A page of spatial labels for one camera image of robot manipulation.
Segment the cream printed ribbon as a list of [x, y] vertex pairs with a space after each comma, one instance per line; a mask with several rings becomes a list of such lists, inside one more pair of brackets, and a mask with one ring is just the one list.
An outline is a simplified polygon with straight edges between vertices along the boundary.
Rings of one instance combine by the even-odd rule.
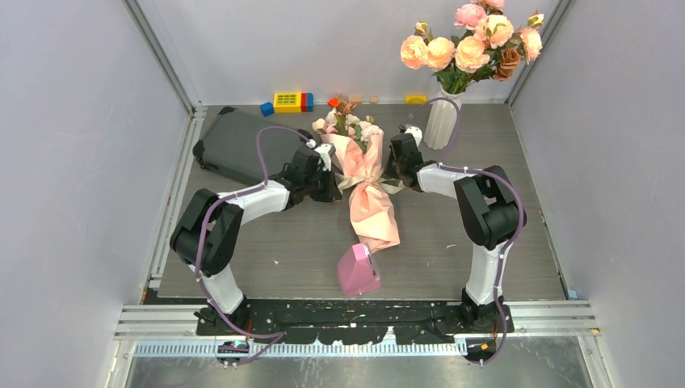
[[388, 195], [394, 195], [406, 187], [400, 179], [389, 179], [382, 176], [367, 177], [365, 175], [347, 176], [341, 173], [335, 173], [334, 175], [340, 191], [366, 185], [378, 188]]

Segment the pink paper bouquet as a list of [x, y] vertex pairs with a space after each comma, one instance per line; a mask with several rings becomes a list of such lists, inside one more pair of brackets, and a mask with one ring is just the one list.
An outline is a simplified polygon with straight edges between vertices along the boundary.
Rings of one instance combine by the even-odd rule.
[[[337, 173], [347, 176], [382, 176], [384, 131], [375, 119], [353, 114], [356, 104], [340, 101], [324, 118], [313, 122], [313, 130], [324, 143], [334, 145], [332, 162]], [[400, 244], [400, 235], [390, 196], [363, 185], [348, 188], [349, 218], [359, 241], [377, 252]]]

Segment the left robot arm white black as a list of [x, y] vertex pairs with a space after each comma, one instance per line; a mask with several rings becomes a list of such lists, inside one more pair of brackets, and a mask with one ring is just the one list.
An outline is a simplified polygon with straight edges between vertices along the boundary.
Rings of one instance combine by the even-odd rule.
[[216, 323], [226, 333], [241, 333], [248, 314], [239, 307], [244, 293], [229, 265], [243, 225], [270, 213], [288, 210], [305, 198], [335, 202], [342, 195], [335, 184], [335, 148], [321, 143], [302, 146], [281, 172], [266, 183], [237, 192], [198, 190], [170, 237], [170, 249], [196, 274], [208, 300], [219, 310]]

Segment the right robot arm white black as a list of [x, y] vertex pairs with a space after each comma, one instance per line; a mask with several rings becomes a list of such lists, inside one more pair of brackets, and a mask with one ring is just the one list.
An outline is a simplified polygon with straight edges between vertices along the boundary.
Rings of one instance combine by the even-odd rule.
[[385, 173], [408, 188], [455, 199], [464, 230], [473, 243], [469, 279], [462, 289], [459, 315], [470, 331], [483, 331], [503, 318], [502, 278], [511, 245], [527, 216], [523, 203], [500, 166], [451, 167], [425, 161], [410, 133], [390, 140]]

